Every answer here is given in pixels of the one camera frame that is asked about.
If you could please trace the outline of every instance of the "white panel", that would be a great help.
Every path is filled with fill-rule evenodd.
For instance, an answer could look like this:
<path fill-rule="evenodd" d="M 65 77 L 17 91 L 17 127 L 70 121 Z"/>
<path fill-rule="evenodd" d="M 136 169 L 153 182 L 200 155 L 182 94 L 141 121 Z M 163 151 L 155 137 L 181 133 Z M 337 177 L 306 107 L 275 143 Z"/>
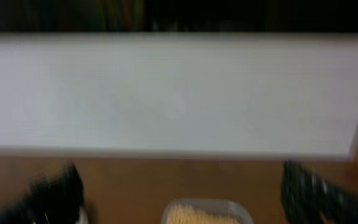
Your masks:
<path fill-rule="evenodd" d="M 346 157 L 358 122 L 358 39 L 1 46 L 0 146 Z"/>

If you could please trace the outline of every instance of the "wooden desk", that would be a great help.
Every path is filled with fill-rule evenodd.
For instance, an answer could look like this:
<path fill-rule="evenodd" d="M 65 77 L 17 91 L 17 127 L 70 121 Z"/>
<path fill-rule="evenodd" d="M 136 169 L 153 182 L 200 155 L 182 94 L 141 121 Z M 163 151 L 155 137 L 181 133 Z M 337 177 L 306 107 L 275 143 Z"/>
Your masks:
<path fill-rule="evenodd" d="M 239 202 L 255 223 L 287 223 L 280 203 L 281 161 L 74 159 L 95 208 L 92 224 L 158 224 L 171 200 L 222 198 Z M 0 157 L 0 206 L 20 197 L 28 178 L 59 173 L 64 159 Z M 305 162 L 358 193 L 358 166 Z"/>

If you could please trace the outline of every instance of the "plastic container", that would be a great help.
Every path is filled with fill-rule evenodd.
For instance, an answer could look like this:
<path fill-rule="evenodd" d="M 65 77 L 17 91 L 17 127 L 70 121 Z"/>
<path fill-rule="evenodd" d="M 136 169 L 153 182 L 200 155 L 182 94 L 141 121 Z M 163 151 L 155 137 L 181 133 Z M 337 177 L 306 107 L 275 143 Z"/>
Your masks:
<path fill-rule="evenodd" d="M 170 202 L 162 216 L 161 224 L 167 223 L 167 218 L 170 210 L 175 205 L 190 205 L 194 209 L 202 210 L 213 215 L 224 215 L 235 218 L 240 224 L 254 224 L 252 217 L 248 211 L 236 202 L 219 199 L 198 199 L 198 198 L 183 198 L 176 199 Z"/>

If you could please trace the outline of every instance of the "brown table surface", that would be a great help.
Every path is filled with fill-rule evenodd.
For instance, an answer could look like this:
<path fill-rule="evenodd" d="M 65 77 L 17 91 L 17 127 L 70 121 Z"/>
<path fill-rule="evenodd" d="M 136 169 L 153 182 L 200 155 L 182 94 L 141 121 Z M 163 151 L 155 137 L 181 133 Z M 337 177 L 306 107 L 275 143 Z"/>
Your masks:
<path fill-rule="evenodd" d="M 0 206 L 18 199 L 30 177 L 60 172 L 65 159 L 0 157 Z M 176 198 L 239 202 L 255 223 L 287 223 L 280 203 L 282 161 L 74 159 L 93 205 L 95 223 L 160 223 Z M 358 166 L 304 162 L 323 177 L 358 194 Z"/>

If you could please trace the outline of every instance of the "black object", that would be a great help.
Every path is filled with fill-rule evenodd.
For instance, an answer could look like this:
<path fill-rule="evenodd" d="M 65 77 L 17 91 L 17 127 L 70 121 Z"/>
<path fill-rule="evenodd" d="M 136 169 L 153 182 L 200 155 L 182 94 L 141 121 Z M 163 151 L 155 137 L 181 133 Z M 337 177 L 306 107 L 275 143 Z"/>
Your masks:
<path fill-rule="evenodd" d="M 83 204 L 83 183 L 69 164 L 59 179 L 31 183 L 28 195 L 0 210 L 0 224 L 74 224 Z"/>
<path fill-rule="evenodd" d="M 358 196 L 308 172 L 293 161 L 285 161 L 281 201 L 291 224 L 358 223 Z"/>

